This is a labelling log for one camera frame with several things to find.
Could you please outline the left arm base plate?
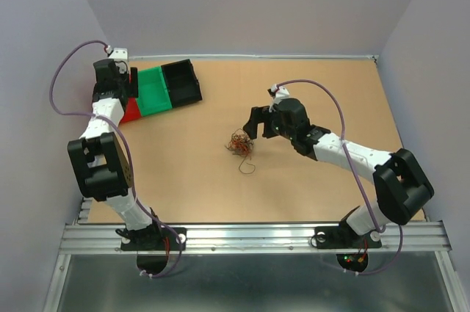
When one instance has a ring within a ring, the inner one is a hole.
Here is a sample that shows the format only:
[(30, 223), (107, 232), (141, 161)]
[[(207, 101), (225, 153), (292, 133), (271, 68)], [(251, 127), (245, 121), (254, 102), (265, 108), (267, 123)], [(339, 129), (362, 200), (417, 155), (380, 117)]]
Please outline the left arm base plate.
[(116, 229), (115, 233), (120, 237), (120, 249), (122, 251), (172, 251), (185, 250), (187, 240), (186, 228), (174, 228), (175, 233), (168, 228), (157, 224), (147, 228), (130, 231), (127, 228)]

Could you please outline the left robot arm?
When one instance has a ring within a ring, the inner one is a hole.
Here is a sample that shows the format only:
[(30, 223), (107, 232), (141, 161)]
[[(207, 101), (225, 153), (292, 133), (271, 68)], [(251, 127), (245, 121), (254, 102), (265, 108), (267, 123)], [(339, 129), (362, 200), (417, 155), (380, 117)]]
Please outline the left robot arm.
[(116, 230), (125, 250), (166, 247), (163, 230), (152, 220), (153, 211), (134, 195), (130, 161), (121, 148), (116, 129), (130, 97), (138, 95), (137, 80), (123, 61), (106, 58), (93, 63), (93, 115), (80, 138), (70, 141), (68, 155), (85, 198), (108, 205), (124, 221)]

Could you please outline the green plastic bin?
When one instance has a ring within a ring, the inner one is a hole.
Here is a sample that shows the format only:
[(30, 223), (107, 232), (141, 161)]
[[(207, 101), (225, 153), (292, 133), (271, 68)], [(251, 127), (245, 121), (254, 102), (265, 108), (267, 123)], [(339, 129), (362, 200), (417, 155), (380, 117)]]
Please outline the green plastic bin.
[(138, 90), (137, 105), (143, 117), (166, 112), (173, 108), (161, 67), (140, 70)]

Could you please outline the black plastic bin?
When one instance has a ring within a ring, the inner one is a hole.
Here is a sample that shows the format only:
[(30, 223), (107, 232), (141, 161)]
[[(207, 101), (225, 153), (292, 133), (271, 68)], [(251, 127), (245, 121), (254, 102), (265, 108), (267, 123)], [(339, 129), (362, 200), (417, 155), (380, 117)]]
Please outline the black plastic bin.
[(200, 83), (190, 59), (162, 65), (161, 69), (174, 109), (203, 100)]

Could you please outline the orange black wire ball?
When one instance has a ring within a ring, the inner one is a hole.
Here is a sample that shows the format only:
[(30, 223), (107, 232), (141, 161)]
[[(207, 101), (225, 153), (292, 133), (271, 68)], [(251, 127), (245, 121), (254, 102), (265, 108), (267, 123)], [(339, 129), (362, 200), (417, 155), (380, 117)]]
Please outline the orange black wire ball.
[(243, 175), (251, 175), (256, 171), (256, 166), (250, 163), (254, 150), (254, 142), (241, 128), (235, 130), (225, 145), (225, 149), (232, 155), (241, 158), (238, 171)]

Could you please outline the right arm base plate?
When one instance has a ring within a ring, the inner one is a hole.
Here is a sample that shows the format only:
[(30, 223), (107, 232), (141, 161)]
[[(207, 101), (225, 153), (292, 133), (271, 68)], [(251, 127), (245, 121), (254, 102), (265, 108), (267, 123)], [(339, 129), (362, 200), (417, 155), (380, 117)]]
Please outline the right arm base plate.
[(319, 250), (381, 248), (381, 240), (373, 241), (370, 235), (359, 236), (352, 229), (340, 226), (317, 226), (311, 237), (311, 246)]

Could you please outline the red plastic bin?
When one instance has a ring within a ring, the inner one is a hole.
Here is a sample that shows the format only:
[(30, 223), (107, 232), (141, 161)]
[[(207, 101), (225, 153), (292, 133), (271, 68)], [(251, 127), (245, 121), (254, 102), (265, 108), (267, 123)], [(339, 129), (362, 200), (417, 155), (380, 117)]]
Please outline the red plastic bin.
[(141, 118), (137, 106), (138, 90), (129, 81), (101, 81), (93, 88), (93, 114), (116, 125)]

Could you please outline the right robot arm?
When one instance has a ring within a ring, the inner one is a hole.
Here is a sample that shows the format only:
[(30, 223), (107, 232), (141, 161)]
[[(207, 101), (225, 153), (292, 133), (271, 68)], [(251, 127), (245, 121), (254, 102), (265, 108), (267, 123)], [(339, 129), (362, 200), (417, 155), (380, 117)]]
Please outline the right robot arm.
[(412, 152), (404, 148), (374, 150), (342, 140), (331, 130), (312, 124), (295, 98), (253, 107), (243, 130), (256, 139), (259, 125), (264, 127), (264, 138), (283, 137), (300, 155), (349, 170), (355, 179), (373, 184), (375, 201), (367, 200), (339, 222), (334, 235), (347, 246), (389, 223), (406, 225), (435, 194)]

